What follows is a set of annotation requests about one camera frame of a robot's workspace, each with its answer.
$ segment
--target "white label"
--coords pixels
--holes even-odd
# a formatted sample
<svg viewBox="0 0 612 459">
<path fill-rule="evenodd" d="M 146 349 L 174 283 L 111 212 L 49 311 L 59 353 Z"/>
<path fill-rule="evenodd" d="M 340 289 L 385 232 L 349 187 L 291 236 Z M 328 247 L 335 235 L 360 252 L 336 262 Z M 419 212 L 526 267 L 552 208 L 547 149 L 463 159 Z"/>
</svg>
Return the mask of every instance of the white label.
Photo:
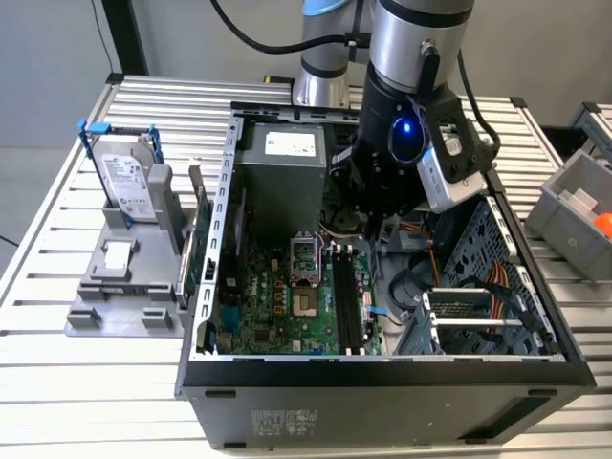
<svg viewBox="0 0 612 459">
<path fill-rule="evenodd" d="M 134 220 L 154 219 L 155 210 L 138 160 L 122 155 L 104 155 L 102 160 L 120 209 Z"/>
<path fill-rule="evenodd" d="M 266 135 L 266 154 L 314 158 L 317 155 L 315 152 L 315 134 L 269 132 Z"/>
<path fill-rule="evenodd" d="M 257 436 L 309 436 L 315 433 L 315 409 L 254 409 L 252 429 Z"/>
<path fill-rule="evenodd" d="M 108 270 L 122 270 L 127 266 L 130 258 L 129 242 L 108 242 L 106 244 L 106 255 L 104 255 L 104 265 Z"/>
</svg>

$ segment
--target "label sticker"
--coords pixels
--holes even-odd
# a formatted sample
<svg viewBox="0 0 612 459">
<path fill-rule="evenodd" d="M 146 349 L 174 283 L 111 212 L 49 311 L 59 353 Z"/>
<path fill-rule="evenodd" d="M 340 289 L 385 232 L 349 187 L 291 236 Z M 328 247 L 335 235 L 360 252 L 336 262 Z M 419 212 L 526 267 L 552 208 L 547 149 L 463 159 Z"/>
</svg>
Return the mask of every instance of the label sticker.
<svg viewBox="0 0 612 459">
<path fill-rule="evenodd" d="M 252 430 L 257 436 L 307 436 L 315 433 L 315 409 L 254 409 Z"/>
<path fill-rule="evenodd" d="M 314 158 L 317 155 L 315 151 L 315 134 L 269 132 L 266 135 L 266 154 Z"/>
<path fill-rule="evenodd" d="M 155 219 L 141 164 L 131 156 L 104 155 L 106 176 L 120 209 L 133 220 Z"/>
</svg>

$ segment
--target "black computer chassis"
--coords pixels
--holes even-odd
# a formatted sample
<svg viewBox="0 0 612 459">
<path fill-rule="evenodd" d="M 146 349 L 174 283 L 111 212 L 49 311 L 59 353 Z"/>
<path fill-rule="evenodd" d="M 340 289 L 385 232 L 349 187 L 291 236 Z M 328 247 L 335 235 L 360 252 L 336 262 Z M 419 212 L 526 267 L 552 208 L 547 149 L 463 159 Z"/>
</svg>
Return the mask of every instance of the black computer chassis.
<svg viewBox="0 0 612 459">
<path fill-rule="evenodd" d="M 288 107 L 233 103 L 273 121 Z M 324 122 L 327 109 L 298 108 Z M 339 111 L 356 120 L 359 112 Z M 497 173 L 486 175 L 565 361 L 190 361 L 186 327 L 176 395 L 213 448 L 415 447 L 505 443 L 596 386 Z"/>
</svg>

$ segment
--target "green circuit board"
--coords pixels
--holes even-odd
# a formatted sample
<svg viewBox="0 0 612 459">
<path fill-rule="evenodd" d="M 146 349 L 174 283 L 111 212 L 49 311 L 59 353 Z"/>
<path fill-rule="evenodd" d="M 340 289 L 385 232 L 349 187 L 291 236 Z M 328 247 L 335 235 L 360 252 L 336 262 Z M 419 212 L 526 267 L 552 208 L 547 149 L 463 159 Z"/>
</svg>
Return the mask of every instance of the green circuit board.
<svg viewBox="0 0 612 459">
<path fill-rule="evenodd" d="M 321 282 L 315 289 L 310 289 L 291 285 L 291 261 L 287 249 L 250 247 L 246 288 L 240 297 L 235 319 L 239 326 L 232 327 L 229 333 L 224 330 L 222 320 L 221 352 L 313 356 L 339 353 L 331 253 L 323 253 Z M 368 276 L 364 253 L 354 256 L 354 269 L 359 277 Z M 364 280 L 361 288 L 373 294 L 369 280 Z M 356 307 L 361 311 L 361 295 L 358 297 Z M 375 318 L 372 329 L 372 337 L 363 348 L 366 354 L 380 354 Z"/>
</svg>

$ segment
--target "robotic arm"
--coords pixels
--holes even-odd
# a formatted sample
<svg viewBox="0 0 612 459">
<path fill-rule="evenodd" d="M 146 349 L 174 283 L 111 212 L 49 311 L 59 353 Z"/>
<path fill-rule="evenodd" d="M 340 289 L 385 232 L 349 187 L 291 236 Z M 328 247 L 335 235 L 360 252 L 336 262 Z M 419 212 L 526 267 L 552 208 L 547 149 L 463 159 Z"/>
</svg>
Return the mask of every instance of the robotic arm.
<svg viewBox="0 0 612 459">
<path fill-rule="evenodd" d="M 229 20 L 211 0 L 224 22 Z M 480 116 L 461 57 L 474 0 L 305 0 L 304 42 L 264 53 L 301 51 L 296 105 L 349 107 L 349 60 L 364 61 L 371 29 L 360 124 L 353 146 L 332 159 L 331 176 L 345 202 L 367 215 L 366 233 L 408 213 L 425 198 L 434 212 L 483 187 L 499 138 Z M 492 142 L 482 142 L 448 88 L 459 57 L 474 115 Z"/>
</svg>

